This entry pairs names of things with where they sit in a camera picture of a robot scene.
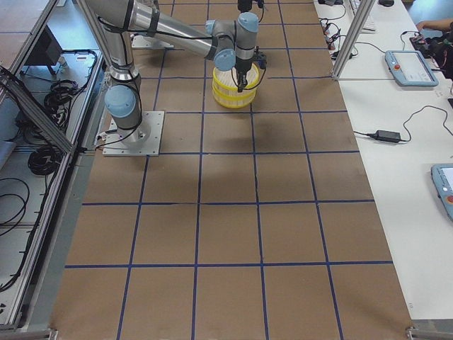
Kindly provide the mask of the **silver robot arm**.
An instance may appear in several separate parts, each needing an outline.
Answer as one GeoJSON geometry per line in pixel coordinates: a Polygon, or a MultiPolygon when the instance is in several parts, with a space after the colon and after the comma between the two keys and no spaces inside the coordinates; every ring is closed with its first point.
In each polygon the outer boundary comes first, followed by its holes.
{"type": "Polygon", "coordinates": [[[246,88],[246,75],[256,59],[258,17],[254,13],[242,12],[235,21],[210,20],[202,32],[139,1],[88,1],[87,5],[105,32],[112,84],[104,102],[121,130],[134,130],[142,123],[141,79],[134,65],[130,33],[183,47],[213,61],[220,71],[234,69],[238,90],[246,88]]]}
{"type": "Polygon", "coordinates": [[[238,0],[237,9],[241,12],[251,11],[253,3],[257,3],[258,8],[264,9],[265,1],[264,0],[238,0]]]}

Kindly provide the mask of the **person forearm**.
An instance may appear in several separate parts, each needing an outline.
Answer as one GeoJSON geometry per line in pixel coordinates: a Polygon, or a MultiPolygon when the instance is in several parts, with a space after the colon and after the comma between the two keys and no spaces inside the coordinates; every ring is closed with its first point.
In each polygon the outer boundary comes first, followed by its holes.
{"type": "Polygon", "coordinates": [[[421,21],[421,22],[417,23],[415,26],[418,31],[439,30],[442,32],[447,32],[450,30],[451,24],[452,24],[452,19],[446,18],[446,19],[440,19],[440,20],[421,21]]]}

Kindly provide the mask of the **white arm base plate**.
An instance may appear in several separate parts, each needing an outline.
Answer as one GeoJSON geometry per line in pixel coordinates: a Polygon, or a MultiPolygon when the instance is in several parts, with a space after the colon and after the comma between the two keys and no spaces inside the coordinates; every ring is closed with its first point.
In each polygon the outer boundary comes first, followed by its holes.
{"type": "Polygon", "coordinates": [[[117,128],[116,122],[110,120],[110,129],[102,147],[104,157],[141,157],[159,156],[161,134],[164,126],[163,111],[144,111],[141,125],[130,135],[130,132],[117,128]]]}
{"type": "Polygon", "coordinates": [[[132,48],[135,50],[174,50],[175,46],[162,40],[144,36],[132,35],[132,48]]]}

